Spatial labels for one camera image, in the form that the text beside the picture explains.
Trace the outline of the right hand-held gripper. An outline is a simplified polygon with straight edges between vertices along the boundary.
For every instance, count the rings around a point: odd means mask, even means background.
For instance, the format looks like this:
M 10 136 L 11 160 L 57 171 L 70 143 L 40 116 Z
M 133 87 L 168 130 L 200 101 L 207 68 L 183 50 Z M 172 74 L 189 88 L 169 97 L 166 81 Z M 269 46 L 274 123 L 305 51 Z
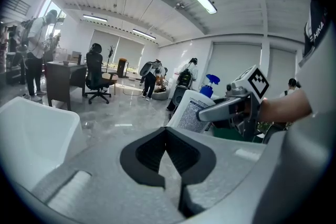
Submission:
M 255 136 L 260 106 L 270 84 L 256 66 L 245 70 L 227 85 L 226 97 L 198 111 L 198 120 L 216 122 L 229 120 L 244 138 Z

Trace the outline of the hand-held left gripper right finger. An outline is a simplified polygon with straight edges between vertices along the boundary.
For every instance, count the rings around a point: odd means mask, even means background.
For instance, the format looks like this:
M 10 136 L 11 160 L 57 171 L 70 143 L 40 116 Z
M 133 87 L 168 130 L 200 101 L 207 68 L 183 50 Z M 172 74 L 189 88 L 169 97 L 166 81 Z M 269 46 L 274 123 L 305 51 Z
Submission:
M 188 186 L 202 183 L 216 165 L 216 155 L 208 146 L 171 127 L 165 128 L 165 150 L 181 176 L 178 210 L 185 216 L 194 216 L 205 209 L 192 202 Z

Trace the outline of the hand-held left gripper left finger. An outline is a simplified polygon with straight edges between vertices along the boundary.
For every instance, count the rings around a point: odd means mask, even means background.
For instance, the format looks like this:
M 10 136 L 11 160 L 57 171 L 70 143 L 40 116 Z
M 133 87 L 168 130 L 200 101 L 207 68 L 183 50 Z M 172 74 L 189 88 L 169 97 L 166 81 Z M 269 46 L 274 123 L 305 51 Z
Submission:
M 138 184 L 164 189 L 165 179 L 159 169 L 166 151 L 165 141 L 164 127 L 133 141 L 121 151 L 121 167 Z

